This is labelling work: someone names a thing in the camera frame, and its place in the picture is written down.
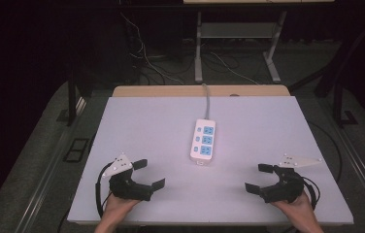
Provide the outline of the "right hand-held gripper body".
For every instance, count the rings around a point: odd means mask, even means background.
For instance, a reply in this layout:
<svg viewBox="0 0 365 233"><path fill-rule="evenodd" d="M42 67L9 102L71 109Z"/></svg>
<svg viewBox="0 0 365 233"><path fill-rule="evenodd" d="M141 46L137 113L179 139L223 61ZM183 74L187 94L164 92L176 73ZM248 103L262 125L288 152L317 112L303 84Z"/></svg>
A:
<svg viewBox="0 0 365 233"><path fill-rule="evenodd" d="M274 172L279 181L271 186L260 187L260 196L266 203L277 201L293 202L306 188L311 195L311 203L316 204L320 197L318 186L308 178L298 174L295 169L320 164L321 158L284 154L280 162L274 164Z"/></svg>

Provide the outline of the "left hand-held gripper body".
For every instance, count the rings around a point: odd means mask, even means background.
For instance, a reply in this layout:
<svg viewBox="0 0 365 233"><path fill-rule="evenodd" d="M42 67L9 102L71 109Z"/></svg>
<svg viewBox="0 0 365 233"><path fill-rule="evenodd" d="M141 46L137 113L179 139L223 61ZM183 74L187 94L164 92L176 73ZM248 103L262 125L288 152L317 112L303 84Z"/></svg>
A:
<svg viewBox="0 0 365 233"><path fill-rule="evenodd" d="M125 153L120 154L102 172L109 179L110 191L121 199L149 201L153 195L151 185L136 183L132 180L134 171L132 161Z"/></svg>

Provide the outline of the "white power strip blue sockets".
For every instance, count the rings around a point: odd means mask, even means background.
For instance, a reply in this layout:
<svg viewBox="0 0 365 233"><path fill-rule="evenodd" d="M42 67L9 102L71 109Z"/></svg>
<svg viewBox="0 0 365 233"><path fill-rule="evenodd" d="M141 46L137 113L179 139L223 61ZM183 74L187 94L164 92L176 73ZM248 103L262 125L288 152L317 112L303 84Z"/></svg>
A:
<svg viewBox="0 0 365 233"><path fill-rule="evenodd" d="M209 119L197 119L194 127L190 159L197 165L209 164L214 156L216 123Z"/></svg>

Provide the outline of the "person's left hand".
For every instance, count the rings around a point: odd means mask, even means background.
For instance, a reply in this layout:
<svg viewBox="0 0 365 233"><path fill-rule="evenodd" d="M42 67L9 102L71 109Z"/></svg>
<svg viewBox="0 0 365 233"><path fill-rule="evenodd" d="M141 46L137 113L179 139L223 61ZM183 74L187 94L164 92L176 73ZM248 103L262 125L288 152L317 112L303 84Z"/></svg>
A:
<svg viewBox="0 0 365 233"><path fill-rule="evenodd" d="M139 200L128 200L110 194L100 225L107 230L114 230L139 203Z"/></svg>

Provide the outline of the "person's right hand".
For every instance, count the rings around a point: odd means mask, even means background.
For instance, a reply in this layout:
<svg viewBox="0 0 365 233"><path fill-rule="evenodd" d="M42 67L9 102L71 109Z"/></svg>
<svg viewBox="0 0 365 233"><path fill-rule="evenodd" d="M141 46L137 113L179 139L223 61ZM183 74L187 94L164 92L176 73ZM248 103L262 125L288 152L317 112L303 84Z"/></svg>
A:
<svg viewBox="0 0 365 233"><path fill-rule="evenodd" d="M292 221L302 221L303 219L315 220L315 214L310 199L305 191L291 203L277 201L272 202L272 205L280 209L291 223Z"/></svg>

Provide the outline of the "black metal stand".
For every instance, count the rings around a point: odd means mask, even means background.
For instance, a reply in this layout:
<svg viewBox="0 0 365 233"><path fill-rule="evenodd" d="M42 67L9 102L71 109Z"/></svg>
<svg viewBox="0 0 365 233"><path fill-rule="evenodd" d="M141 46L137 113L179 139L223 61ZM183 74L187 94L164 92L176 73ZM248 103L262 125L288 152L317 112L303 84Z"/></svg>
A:
<svg viewBox="0 0 365 233"><path fill-rule="evenodd" d="M358 123L351 111L343 109L343 87L339 83L334 87L333 119L340 128Z"/></svg>
<svg viewBox="0 0 365 233"><path fill-rule="evenodd" d="M72 125L79 112L80 99L89 95L89 86L86 76L81 73L71 72L67 77L68 107L62 110L56 119L58 122L66 122Z"/></svg>

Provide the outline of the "black rectangular floor frame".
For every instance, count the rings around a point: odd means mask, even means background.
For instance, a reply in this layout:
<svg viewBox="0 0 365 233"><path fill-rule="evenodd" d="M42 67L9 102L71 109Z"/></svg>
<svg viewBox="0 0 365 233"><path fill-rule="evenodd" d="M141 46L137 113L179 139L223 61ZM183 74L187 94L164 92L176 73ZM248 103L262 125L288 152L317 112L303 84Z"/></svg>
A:
<svg viewBox="0 0 365 233"><path fill-rule="evenodd" d="M87 138L76 138L62 158L63 162L79 163L83 159L89 140Z"/></svg>

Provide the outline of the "grey metal desk frame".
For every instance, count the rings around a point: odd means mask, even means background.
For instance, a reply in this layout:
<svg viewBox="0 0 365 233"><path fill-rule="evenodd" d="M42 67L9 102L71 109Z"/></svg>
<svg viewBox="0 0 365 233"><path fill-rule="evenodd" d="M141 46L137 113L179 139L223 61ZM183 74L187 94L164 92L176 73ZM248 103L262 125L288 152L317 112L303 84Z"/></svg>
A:
<svg viewBox="0 0 365 233"><path fill-rule="evenodd" d="M194 55L194 80L203 82L201 44L203 39L270 39L271 47L263 52L263 58L274 83L281 81L273 56L280 40L287 12L280 13L276 22L205 22L197 13L196 47Z"/></svg>

